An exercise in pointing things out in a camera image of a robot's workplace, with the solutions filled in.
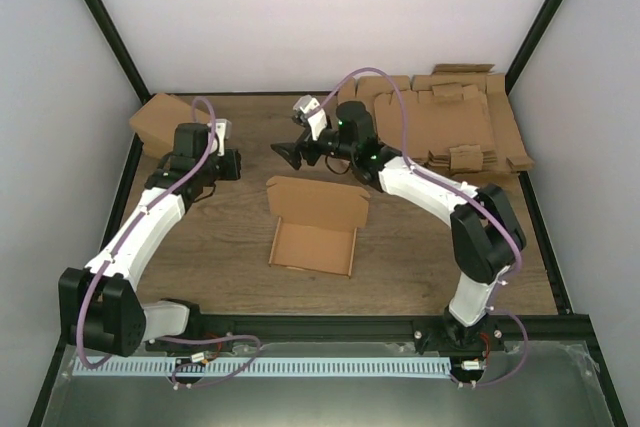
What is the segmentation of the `cardboard box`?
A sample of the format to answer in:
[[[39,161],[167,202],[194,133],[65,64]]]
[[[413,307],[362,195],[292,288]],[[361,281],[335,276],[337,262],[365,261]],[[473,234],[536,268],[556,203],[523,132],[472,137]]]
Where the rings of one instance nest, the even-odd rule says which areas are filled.
[[[362,187],[273,176],[266,183],[277,218],[269,265],[349,278],[369,193]]]

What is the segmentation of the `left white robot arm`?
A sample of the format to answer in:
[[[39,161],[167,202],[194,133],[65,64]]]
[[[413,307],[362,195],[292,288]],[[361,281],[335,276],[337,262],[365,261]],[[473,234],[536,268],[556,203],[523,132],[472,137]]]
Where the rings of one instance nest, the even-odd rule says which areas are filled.
[[[78,353],[128,357],[160,337],[184,351],[203,342],[203,324],[190,317],[195,304],[175,299],[142,304],[137,288],[161,242],[191,206],[211,196],[217,182],[240,178],[241,155],[225,144],[230,136],[226,119],[180,124],[172,150],[158,161],[118,232],[84,268],[61,275],[61,330]]]

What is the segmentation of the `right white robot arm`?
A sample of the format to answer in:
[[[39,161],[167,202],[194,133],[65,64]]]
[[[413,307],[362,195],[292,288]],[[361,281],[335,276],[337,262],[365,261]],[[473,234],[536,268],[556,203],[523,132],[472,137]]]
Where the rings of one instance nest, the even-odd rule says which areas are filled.
[[[458,350],[472,346],[492,309],[496,289],[518,271],[526,237],[506,193],[497,185],[479,188],[419,166],[378,136],[363,103],[348,101],[332,122],[316,98],[305,96],[293,108],[301,135],[272,150],[293,169],[322,158],[347,162],[363,185],[402,198],[449,227],[460,278],[443,313],[444,336]]]

